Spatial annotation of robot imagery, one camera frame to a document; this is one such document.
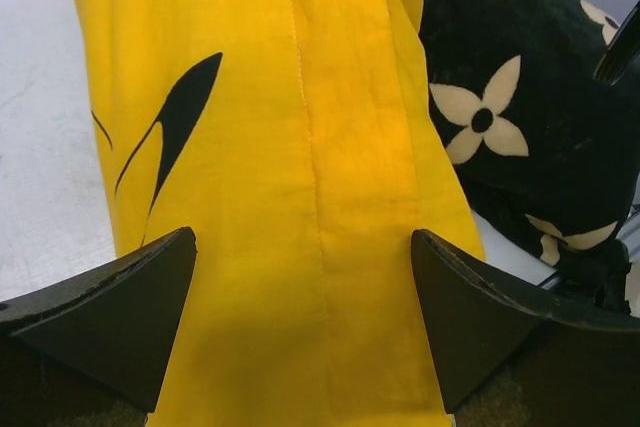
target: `black leaf print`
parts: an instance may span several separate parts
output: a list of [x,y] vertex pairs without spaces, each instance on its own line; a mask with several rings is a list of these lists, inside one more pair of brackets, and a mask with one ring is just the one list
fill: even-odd
[[91,111],[91,117],[93,117],[93,121],[96,123],[100,131],[104,134],[104,136],[107,138],[107,142],[109,142],[109,147],[111,148],[111,150],[113,150],[113,143],[111,142],[111,137],[109,136],[107,129],[105,129],[104,125],[102,125],[102,122],[100,122],[98,117],[96,117],[96,114],[93,110]]
[[156,123],[162,126],[162,153],[160,156],[160,166],[156,178],[156,186],[149,206],[149,212],[153,209],[153,204],[158,198],[158,194],[169,176],[171,169],[175,165],[180,153],[184,149],[193,129],[204,110],[222,61],[222,52],[191,67],[173,86],[160,113],[151,123],[149,129],[142,137],[133,152],[127,159],[118,181],[116,182],[116,194],[129,164],[135,157],[140,147],[151,133]]

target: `black circle flower center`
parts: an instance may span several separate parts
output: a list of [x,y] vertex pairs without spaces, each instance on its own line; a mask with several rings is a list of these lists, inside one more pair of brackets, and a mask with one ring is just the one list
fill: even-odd
[[613,20],[611,17],[609,17],[608,15],[605,16],[605,20],[607,21],[607,24],[609,24],[611,27],[613,27],[614,29],[619,28],[620,26],[618,25],[618,23]]
[[486,107],[481,108],[471,119],[471,128],[478,134],[483,134],[493,124],[493,113]]

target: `cloth bag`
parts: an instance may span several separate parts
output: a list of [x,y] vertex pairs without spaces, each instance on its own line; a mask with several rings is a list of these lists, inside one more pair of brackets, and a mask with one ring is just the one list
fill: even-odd
[[419,36],[431,118],[473,209],[590,295],[617,284],[625,311],[616,236],[640,170],[640,69],[593,78],[618,26],[586,0],[426,0]]
[[76,0],[118,255],[198,258],[151,427],[444,427],[414,229],[482,257],[422,0]]

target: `seam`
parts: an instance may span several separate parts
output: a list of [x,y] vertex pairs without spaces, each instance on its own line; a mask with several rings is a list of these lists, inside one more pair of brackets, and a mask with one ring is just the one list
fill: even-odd
[[[398,53],[398,47],[396,45],[396,38],[395,38],[395,32],[393,30],[393,28],[391,27],[391,12],[389,11],[389,0],[385,0],[387,6],[385,9],[385,13],[386,13],[386,18],[387,18],[387,25],[389,27],[389,32],[391,32],[391,46],[393,48],[393,52],[395,53],[394,55],[394,59],[393,59],[393,64],[395,67],[395,72],[396,72],[396,77],[398,79],[398,88],[400,90],[400,97],[402,98],[402,107],[403,107],[403,112],[404,112],[404,117],[406,120],[406,126],[407,126],[407,130],[409,132],[409,148],[411,151],[411,164],[413,165],[413,173],[414,173],[414,179],[415,179],[415,193],[416,193],[416,201],[415,203],[415,210],[417,212],[418,218],[416,219],[418,222],[421,221],[421,219],[424,218],[424,212],[422,209],[422,190],[420,188],[420,178],[418,176],[418,168],[416,166],[416,159],[415,159],[415,148],[413,145],[413,132],[411,130],[411,126],[410,126],[410,120],[409,120],[409,115],[407,114],[407,101],[405,98],[405,93],[404,93],[404,88],[402,86],[402,80],[400,79],[400,73],[399,73],[399,65],[398,65],[398,59],[400,58],[400,55]],[[427,99],[427,112],[425,115],[428,115],[428,99]]]
[[297,64],[298,64],[298,86],[300,88],[300,97],[302,99],[302,104],[304,106],[304,110],[307,117],[307,140],[309,142],[309,155],[311,159],[311,173],[312,173],[312,183],[313,183],[313,191],[314,191],[314,200],[315,200],[315,216],[316,216],[316,242],[318,246],[318,252],[320,254],[320,274],[321,274],[321,294],[322,294],[322,314],[324,316],[324,342],[325,342],[325,394],[327,397],[327,406],[329,411],[329,418],[331,420],[331,424],[335,424],[335,419],[333,417],[333,408],[332,408],[332,400],[331,395],[329,393],[329,385],[327,382],[327,373],[330,371],[331,366],[331,348],[329,342],[329,333],[328,333],[328,320],[329,320],[329,307],[327,305],[327,288],[325,285],[325,252],[322,243],[322,236],[320,235],[320,202],[318,196],[318,167],[316,165],[316,159],[314,156],[313,149],[313,136],[311,132],[311,111],[309,109],[309,103],[307,101],[307,96],[304,92],[304,77],[302,74],[302,55],[300,53],[300,44],[298,43],[298,33],[296,27],[296,14],[295,8],[293,6],[293,0],[289,0],[289,6],[291,7],[291,26],[293,29],[293,43],[296,48],[296,56],[297,56]]

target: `black object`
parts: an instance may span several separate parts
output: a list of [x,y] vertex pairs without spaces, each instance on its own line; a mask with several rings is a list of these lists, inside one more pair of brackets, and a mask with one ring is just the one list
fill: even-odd
[[3,302],[0,425],[72,425],[112,410],[144,422],[156,407],[195,257],[195,236],[183,228]]
[[640,2],[624,20],[607,46],[593,74],[594,79],[614,85],[627,66],[640,54]]
[[430,117],[471,207],[624,312],[616,234],[640,172],[640,69],[593,79],[618,27],[585,0],[425,0],[420,39]]
[[414,232],[411,256],[458,427],[640,425],[640,319],[545,291],[428,231]]

